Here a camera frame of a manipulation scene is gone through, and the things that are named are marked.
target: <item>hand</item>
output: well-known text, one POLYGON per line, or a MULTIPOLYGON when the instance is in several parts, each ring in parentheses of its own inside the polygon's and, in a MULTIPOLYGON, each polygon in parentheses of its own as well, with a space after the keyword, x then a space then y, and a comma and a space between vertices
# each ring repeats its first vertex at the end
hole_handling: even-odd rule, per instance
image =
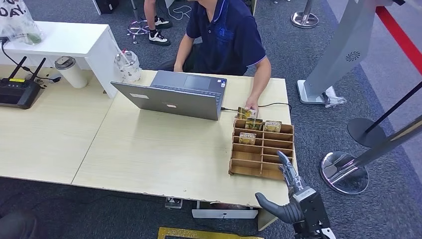
POLYGON ((179 65, 174 65, 174 72, 183 72, 183 68, 182 66, 179 65))
POLYGON ((256 110, 256 115, 258 116, 258 98, 250 96, 246 100, 245 109, 246 110, 248 110, 248 109, 256 110))

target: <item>white kiosk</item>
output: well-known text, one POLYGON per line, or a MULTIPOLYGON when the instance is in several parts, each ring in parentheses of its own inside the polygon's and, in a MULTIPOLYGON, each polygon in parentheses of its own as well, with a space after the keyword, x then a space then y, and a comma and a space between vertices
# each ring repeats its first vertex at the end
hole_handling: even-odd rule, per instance
POLYGON ((325 104, 322 94, 332 95, 332 85, 368 54, 375 8, 392 4, 393 0, 349 0, 324 55, 308 78, 298 81, 303 104, 325 104))

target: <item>clear plastic container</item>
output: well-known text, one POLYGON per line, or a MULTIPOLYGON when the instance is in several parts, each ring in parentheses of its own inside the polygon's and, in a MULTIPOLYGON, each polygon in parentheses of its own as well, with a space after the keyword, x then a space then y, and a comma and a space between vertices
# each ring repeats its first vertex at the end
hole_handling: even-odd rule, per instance
POLYGON ((114 59, 116 67, 120 71, 122 82, 134 83, 141 78, 141 68, 139 68, 139 60, 132 51, 122 51, 114 59))

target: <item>yellow floor marking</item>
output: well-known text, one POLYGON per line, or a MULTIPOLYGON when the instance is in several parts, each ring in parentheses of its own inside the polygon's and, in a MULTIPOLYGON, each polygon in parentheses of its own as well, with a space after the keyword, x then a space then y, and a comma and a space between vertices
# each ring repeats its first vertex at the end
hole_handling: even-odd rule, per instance
POLYGON ((166 236, 190 238, 190 239, 263 239, 257 237, 240 237, 226 233, 211 233, 178 228, 160 228, 157 239, 166 239, 166 236))

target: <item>floor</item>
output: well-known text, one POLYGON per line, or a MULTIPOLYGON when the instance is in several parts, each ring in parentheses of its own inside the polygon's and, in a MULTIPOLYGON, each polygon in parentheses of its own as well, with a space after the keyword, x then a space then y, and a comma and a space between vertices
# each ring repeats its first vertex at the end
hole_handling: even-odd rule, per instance
MULTIPOLYGON (((126 36, 132 20, 129 1, 121 1, 113 14, 97 15, 91 1, 26 0, 35 20, 109 24, 121 48, 134 51, 141 67, 152 69, 177 51, 187 19, 173 21, 163 30, 172 40, 159 47, 140 37, 137 45, 126 36)), ((164 1, 158 0, 158 15, 164 1)), ((189 4, 175 2, 173 7, 189 4)), ((416 85, 421 76, 409 65, 382 24, 376 19, 370 54, 334 87, 348 102, 336 108, 303 105, 299 102, 296 81, 305 79, 324 53, 344 11, 345 0, 315 1, 312 12, 319 19, 313 29, 299 29, 289 22, 290 15, 304 8, 300 0, 260 0, 255 13, 261 38, 272 63, 272 77, 285 78, 292 104, 299 173, 321 192, 338 239, 420 239, 422 237, 421 138, 414 139, 368 165, 370 184, 356 196, 340 195, 329 189, 318 171, 320 160, 332 151, 359 155, 367 148, 358 145, 347 133, 350 119, 376 119, 416 85)), ((392 6, 409 36, 421 49, 421 12, 412 6, 392 6)), ((253 75, 253 69, 247 75, 253 75)), ((390 134, 421 112, 417 94, 383 123, 390 134)), ((163 199, 144 195, 110 192, 66 185, 0 178, 0 214, 24 208, 33 209, 40 218, 45 238, 49 239, 140 239, 157 238, 159 227, 205 231, 232 231, 255 234, 254 220, 193 220, 192 202, 181 210, 163 208, 163 199)), ((293 228, 280 221, 257 234, 266 239, 293 238, 293 228)))

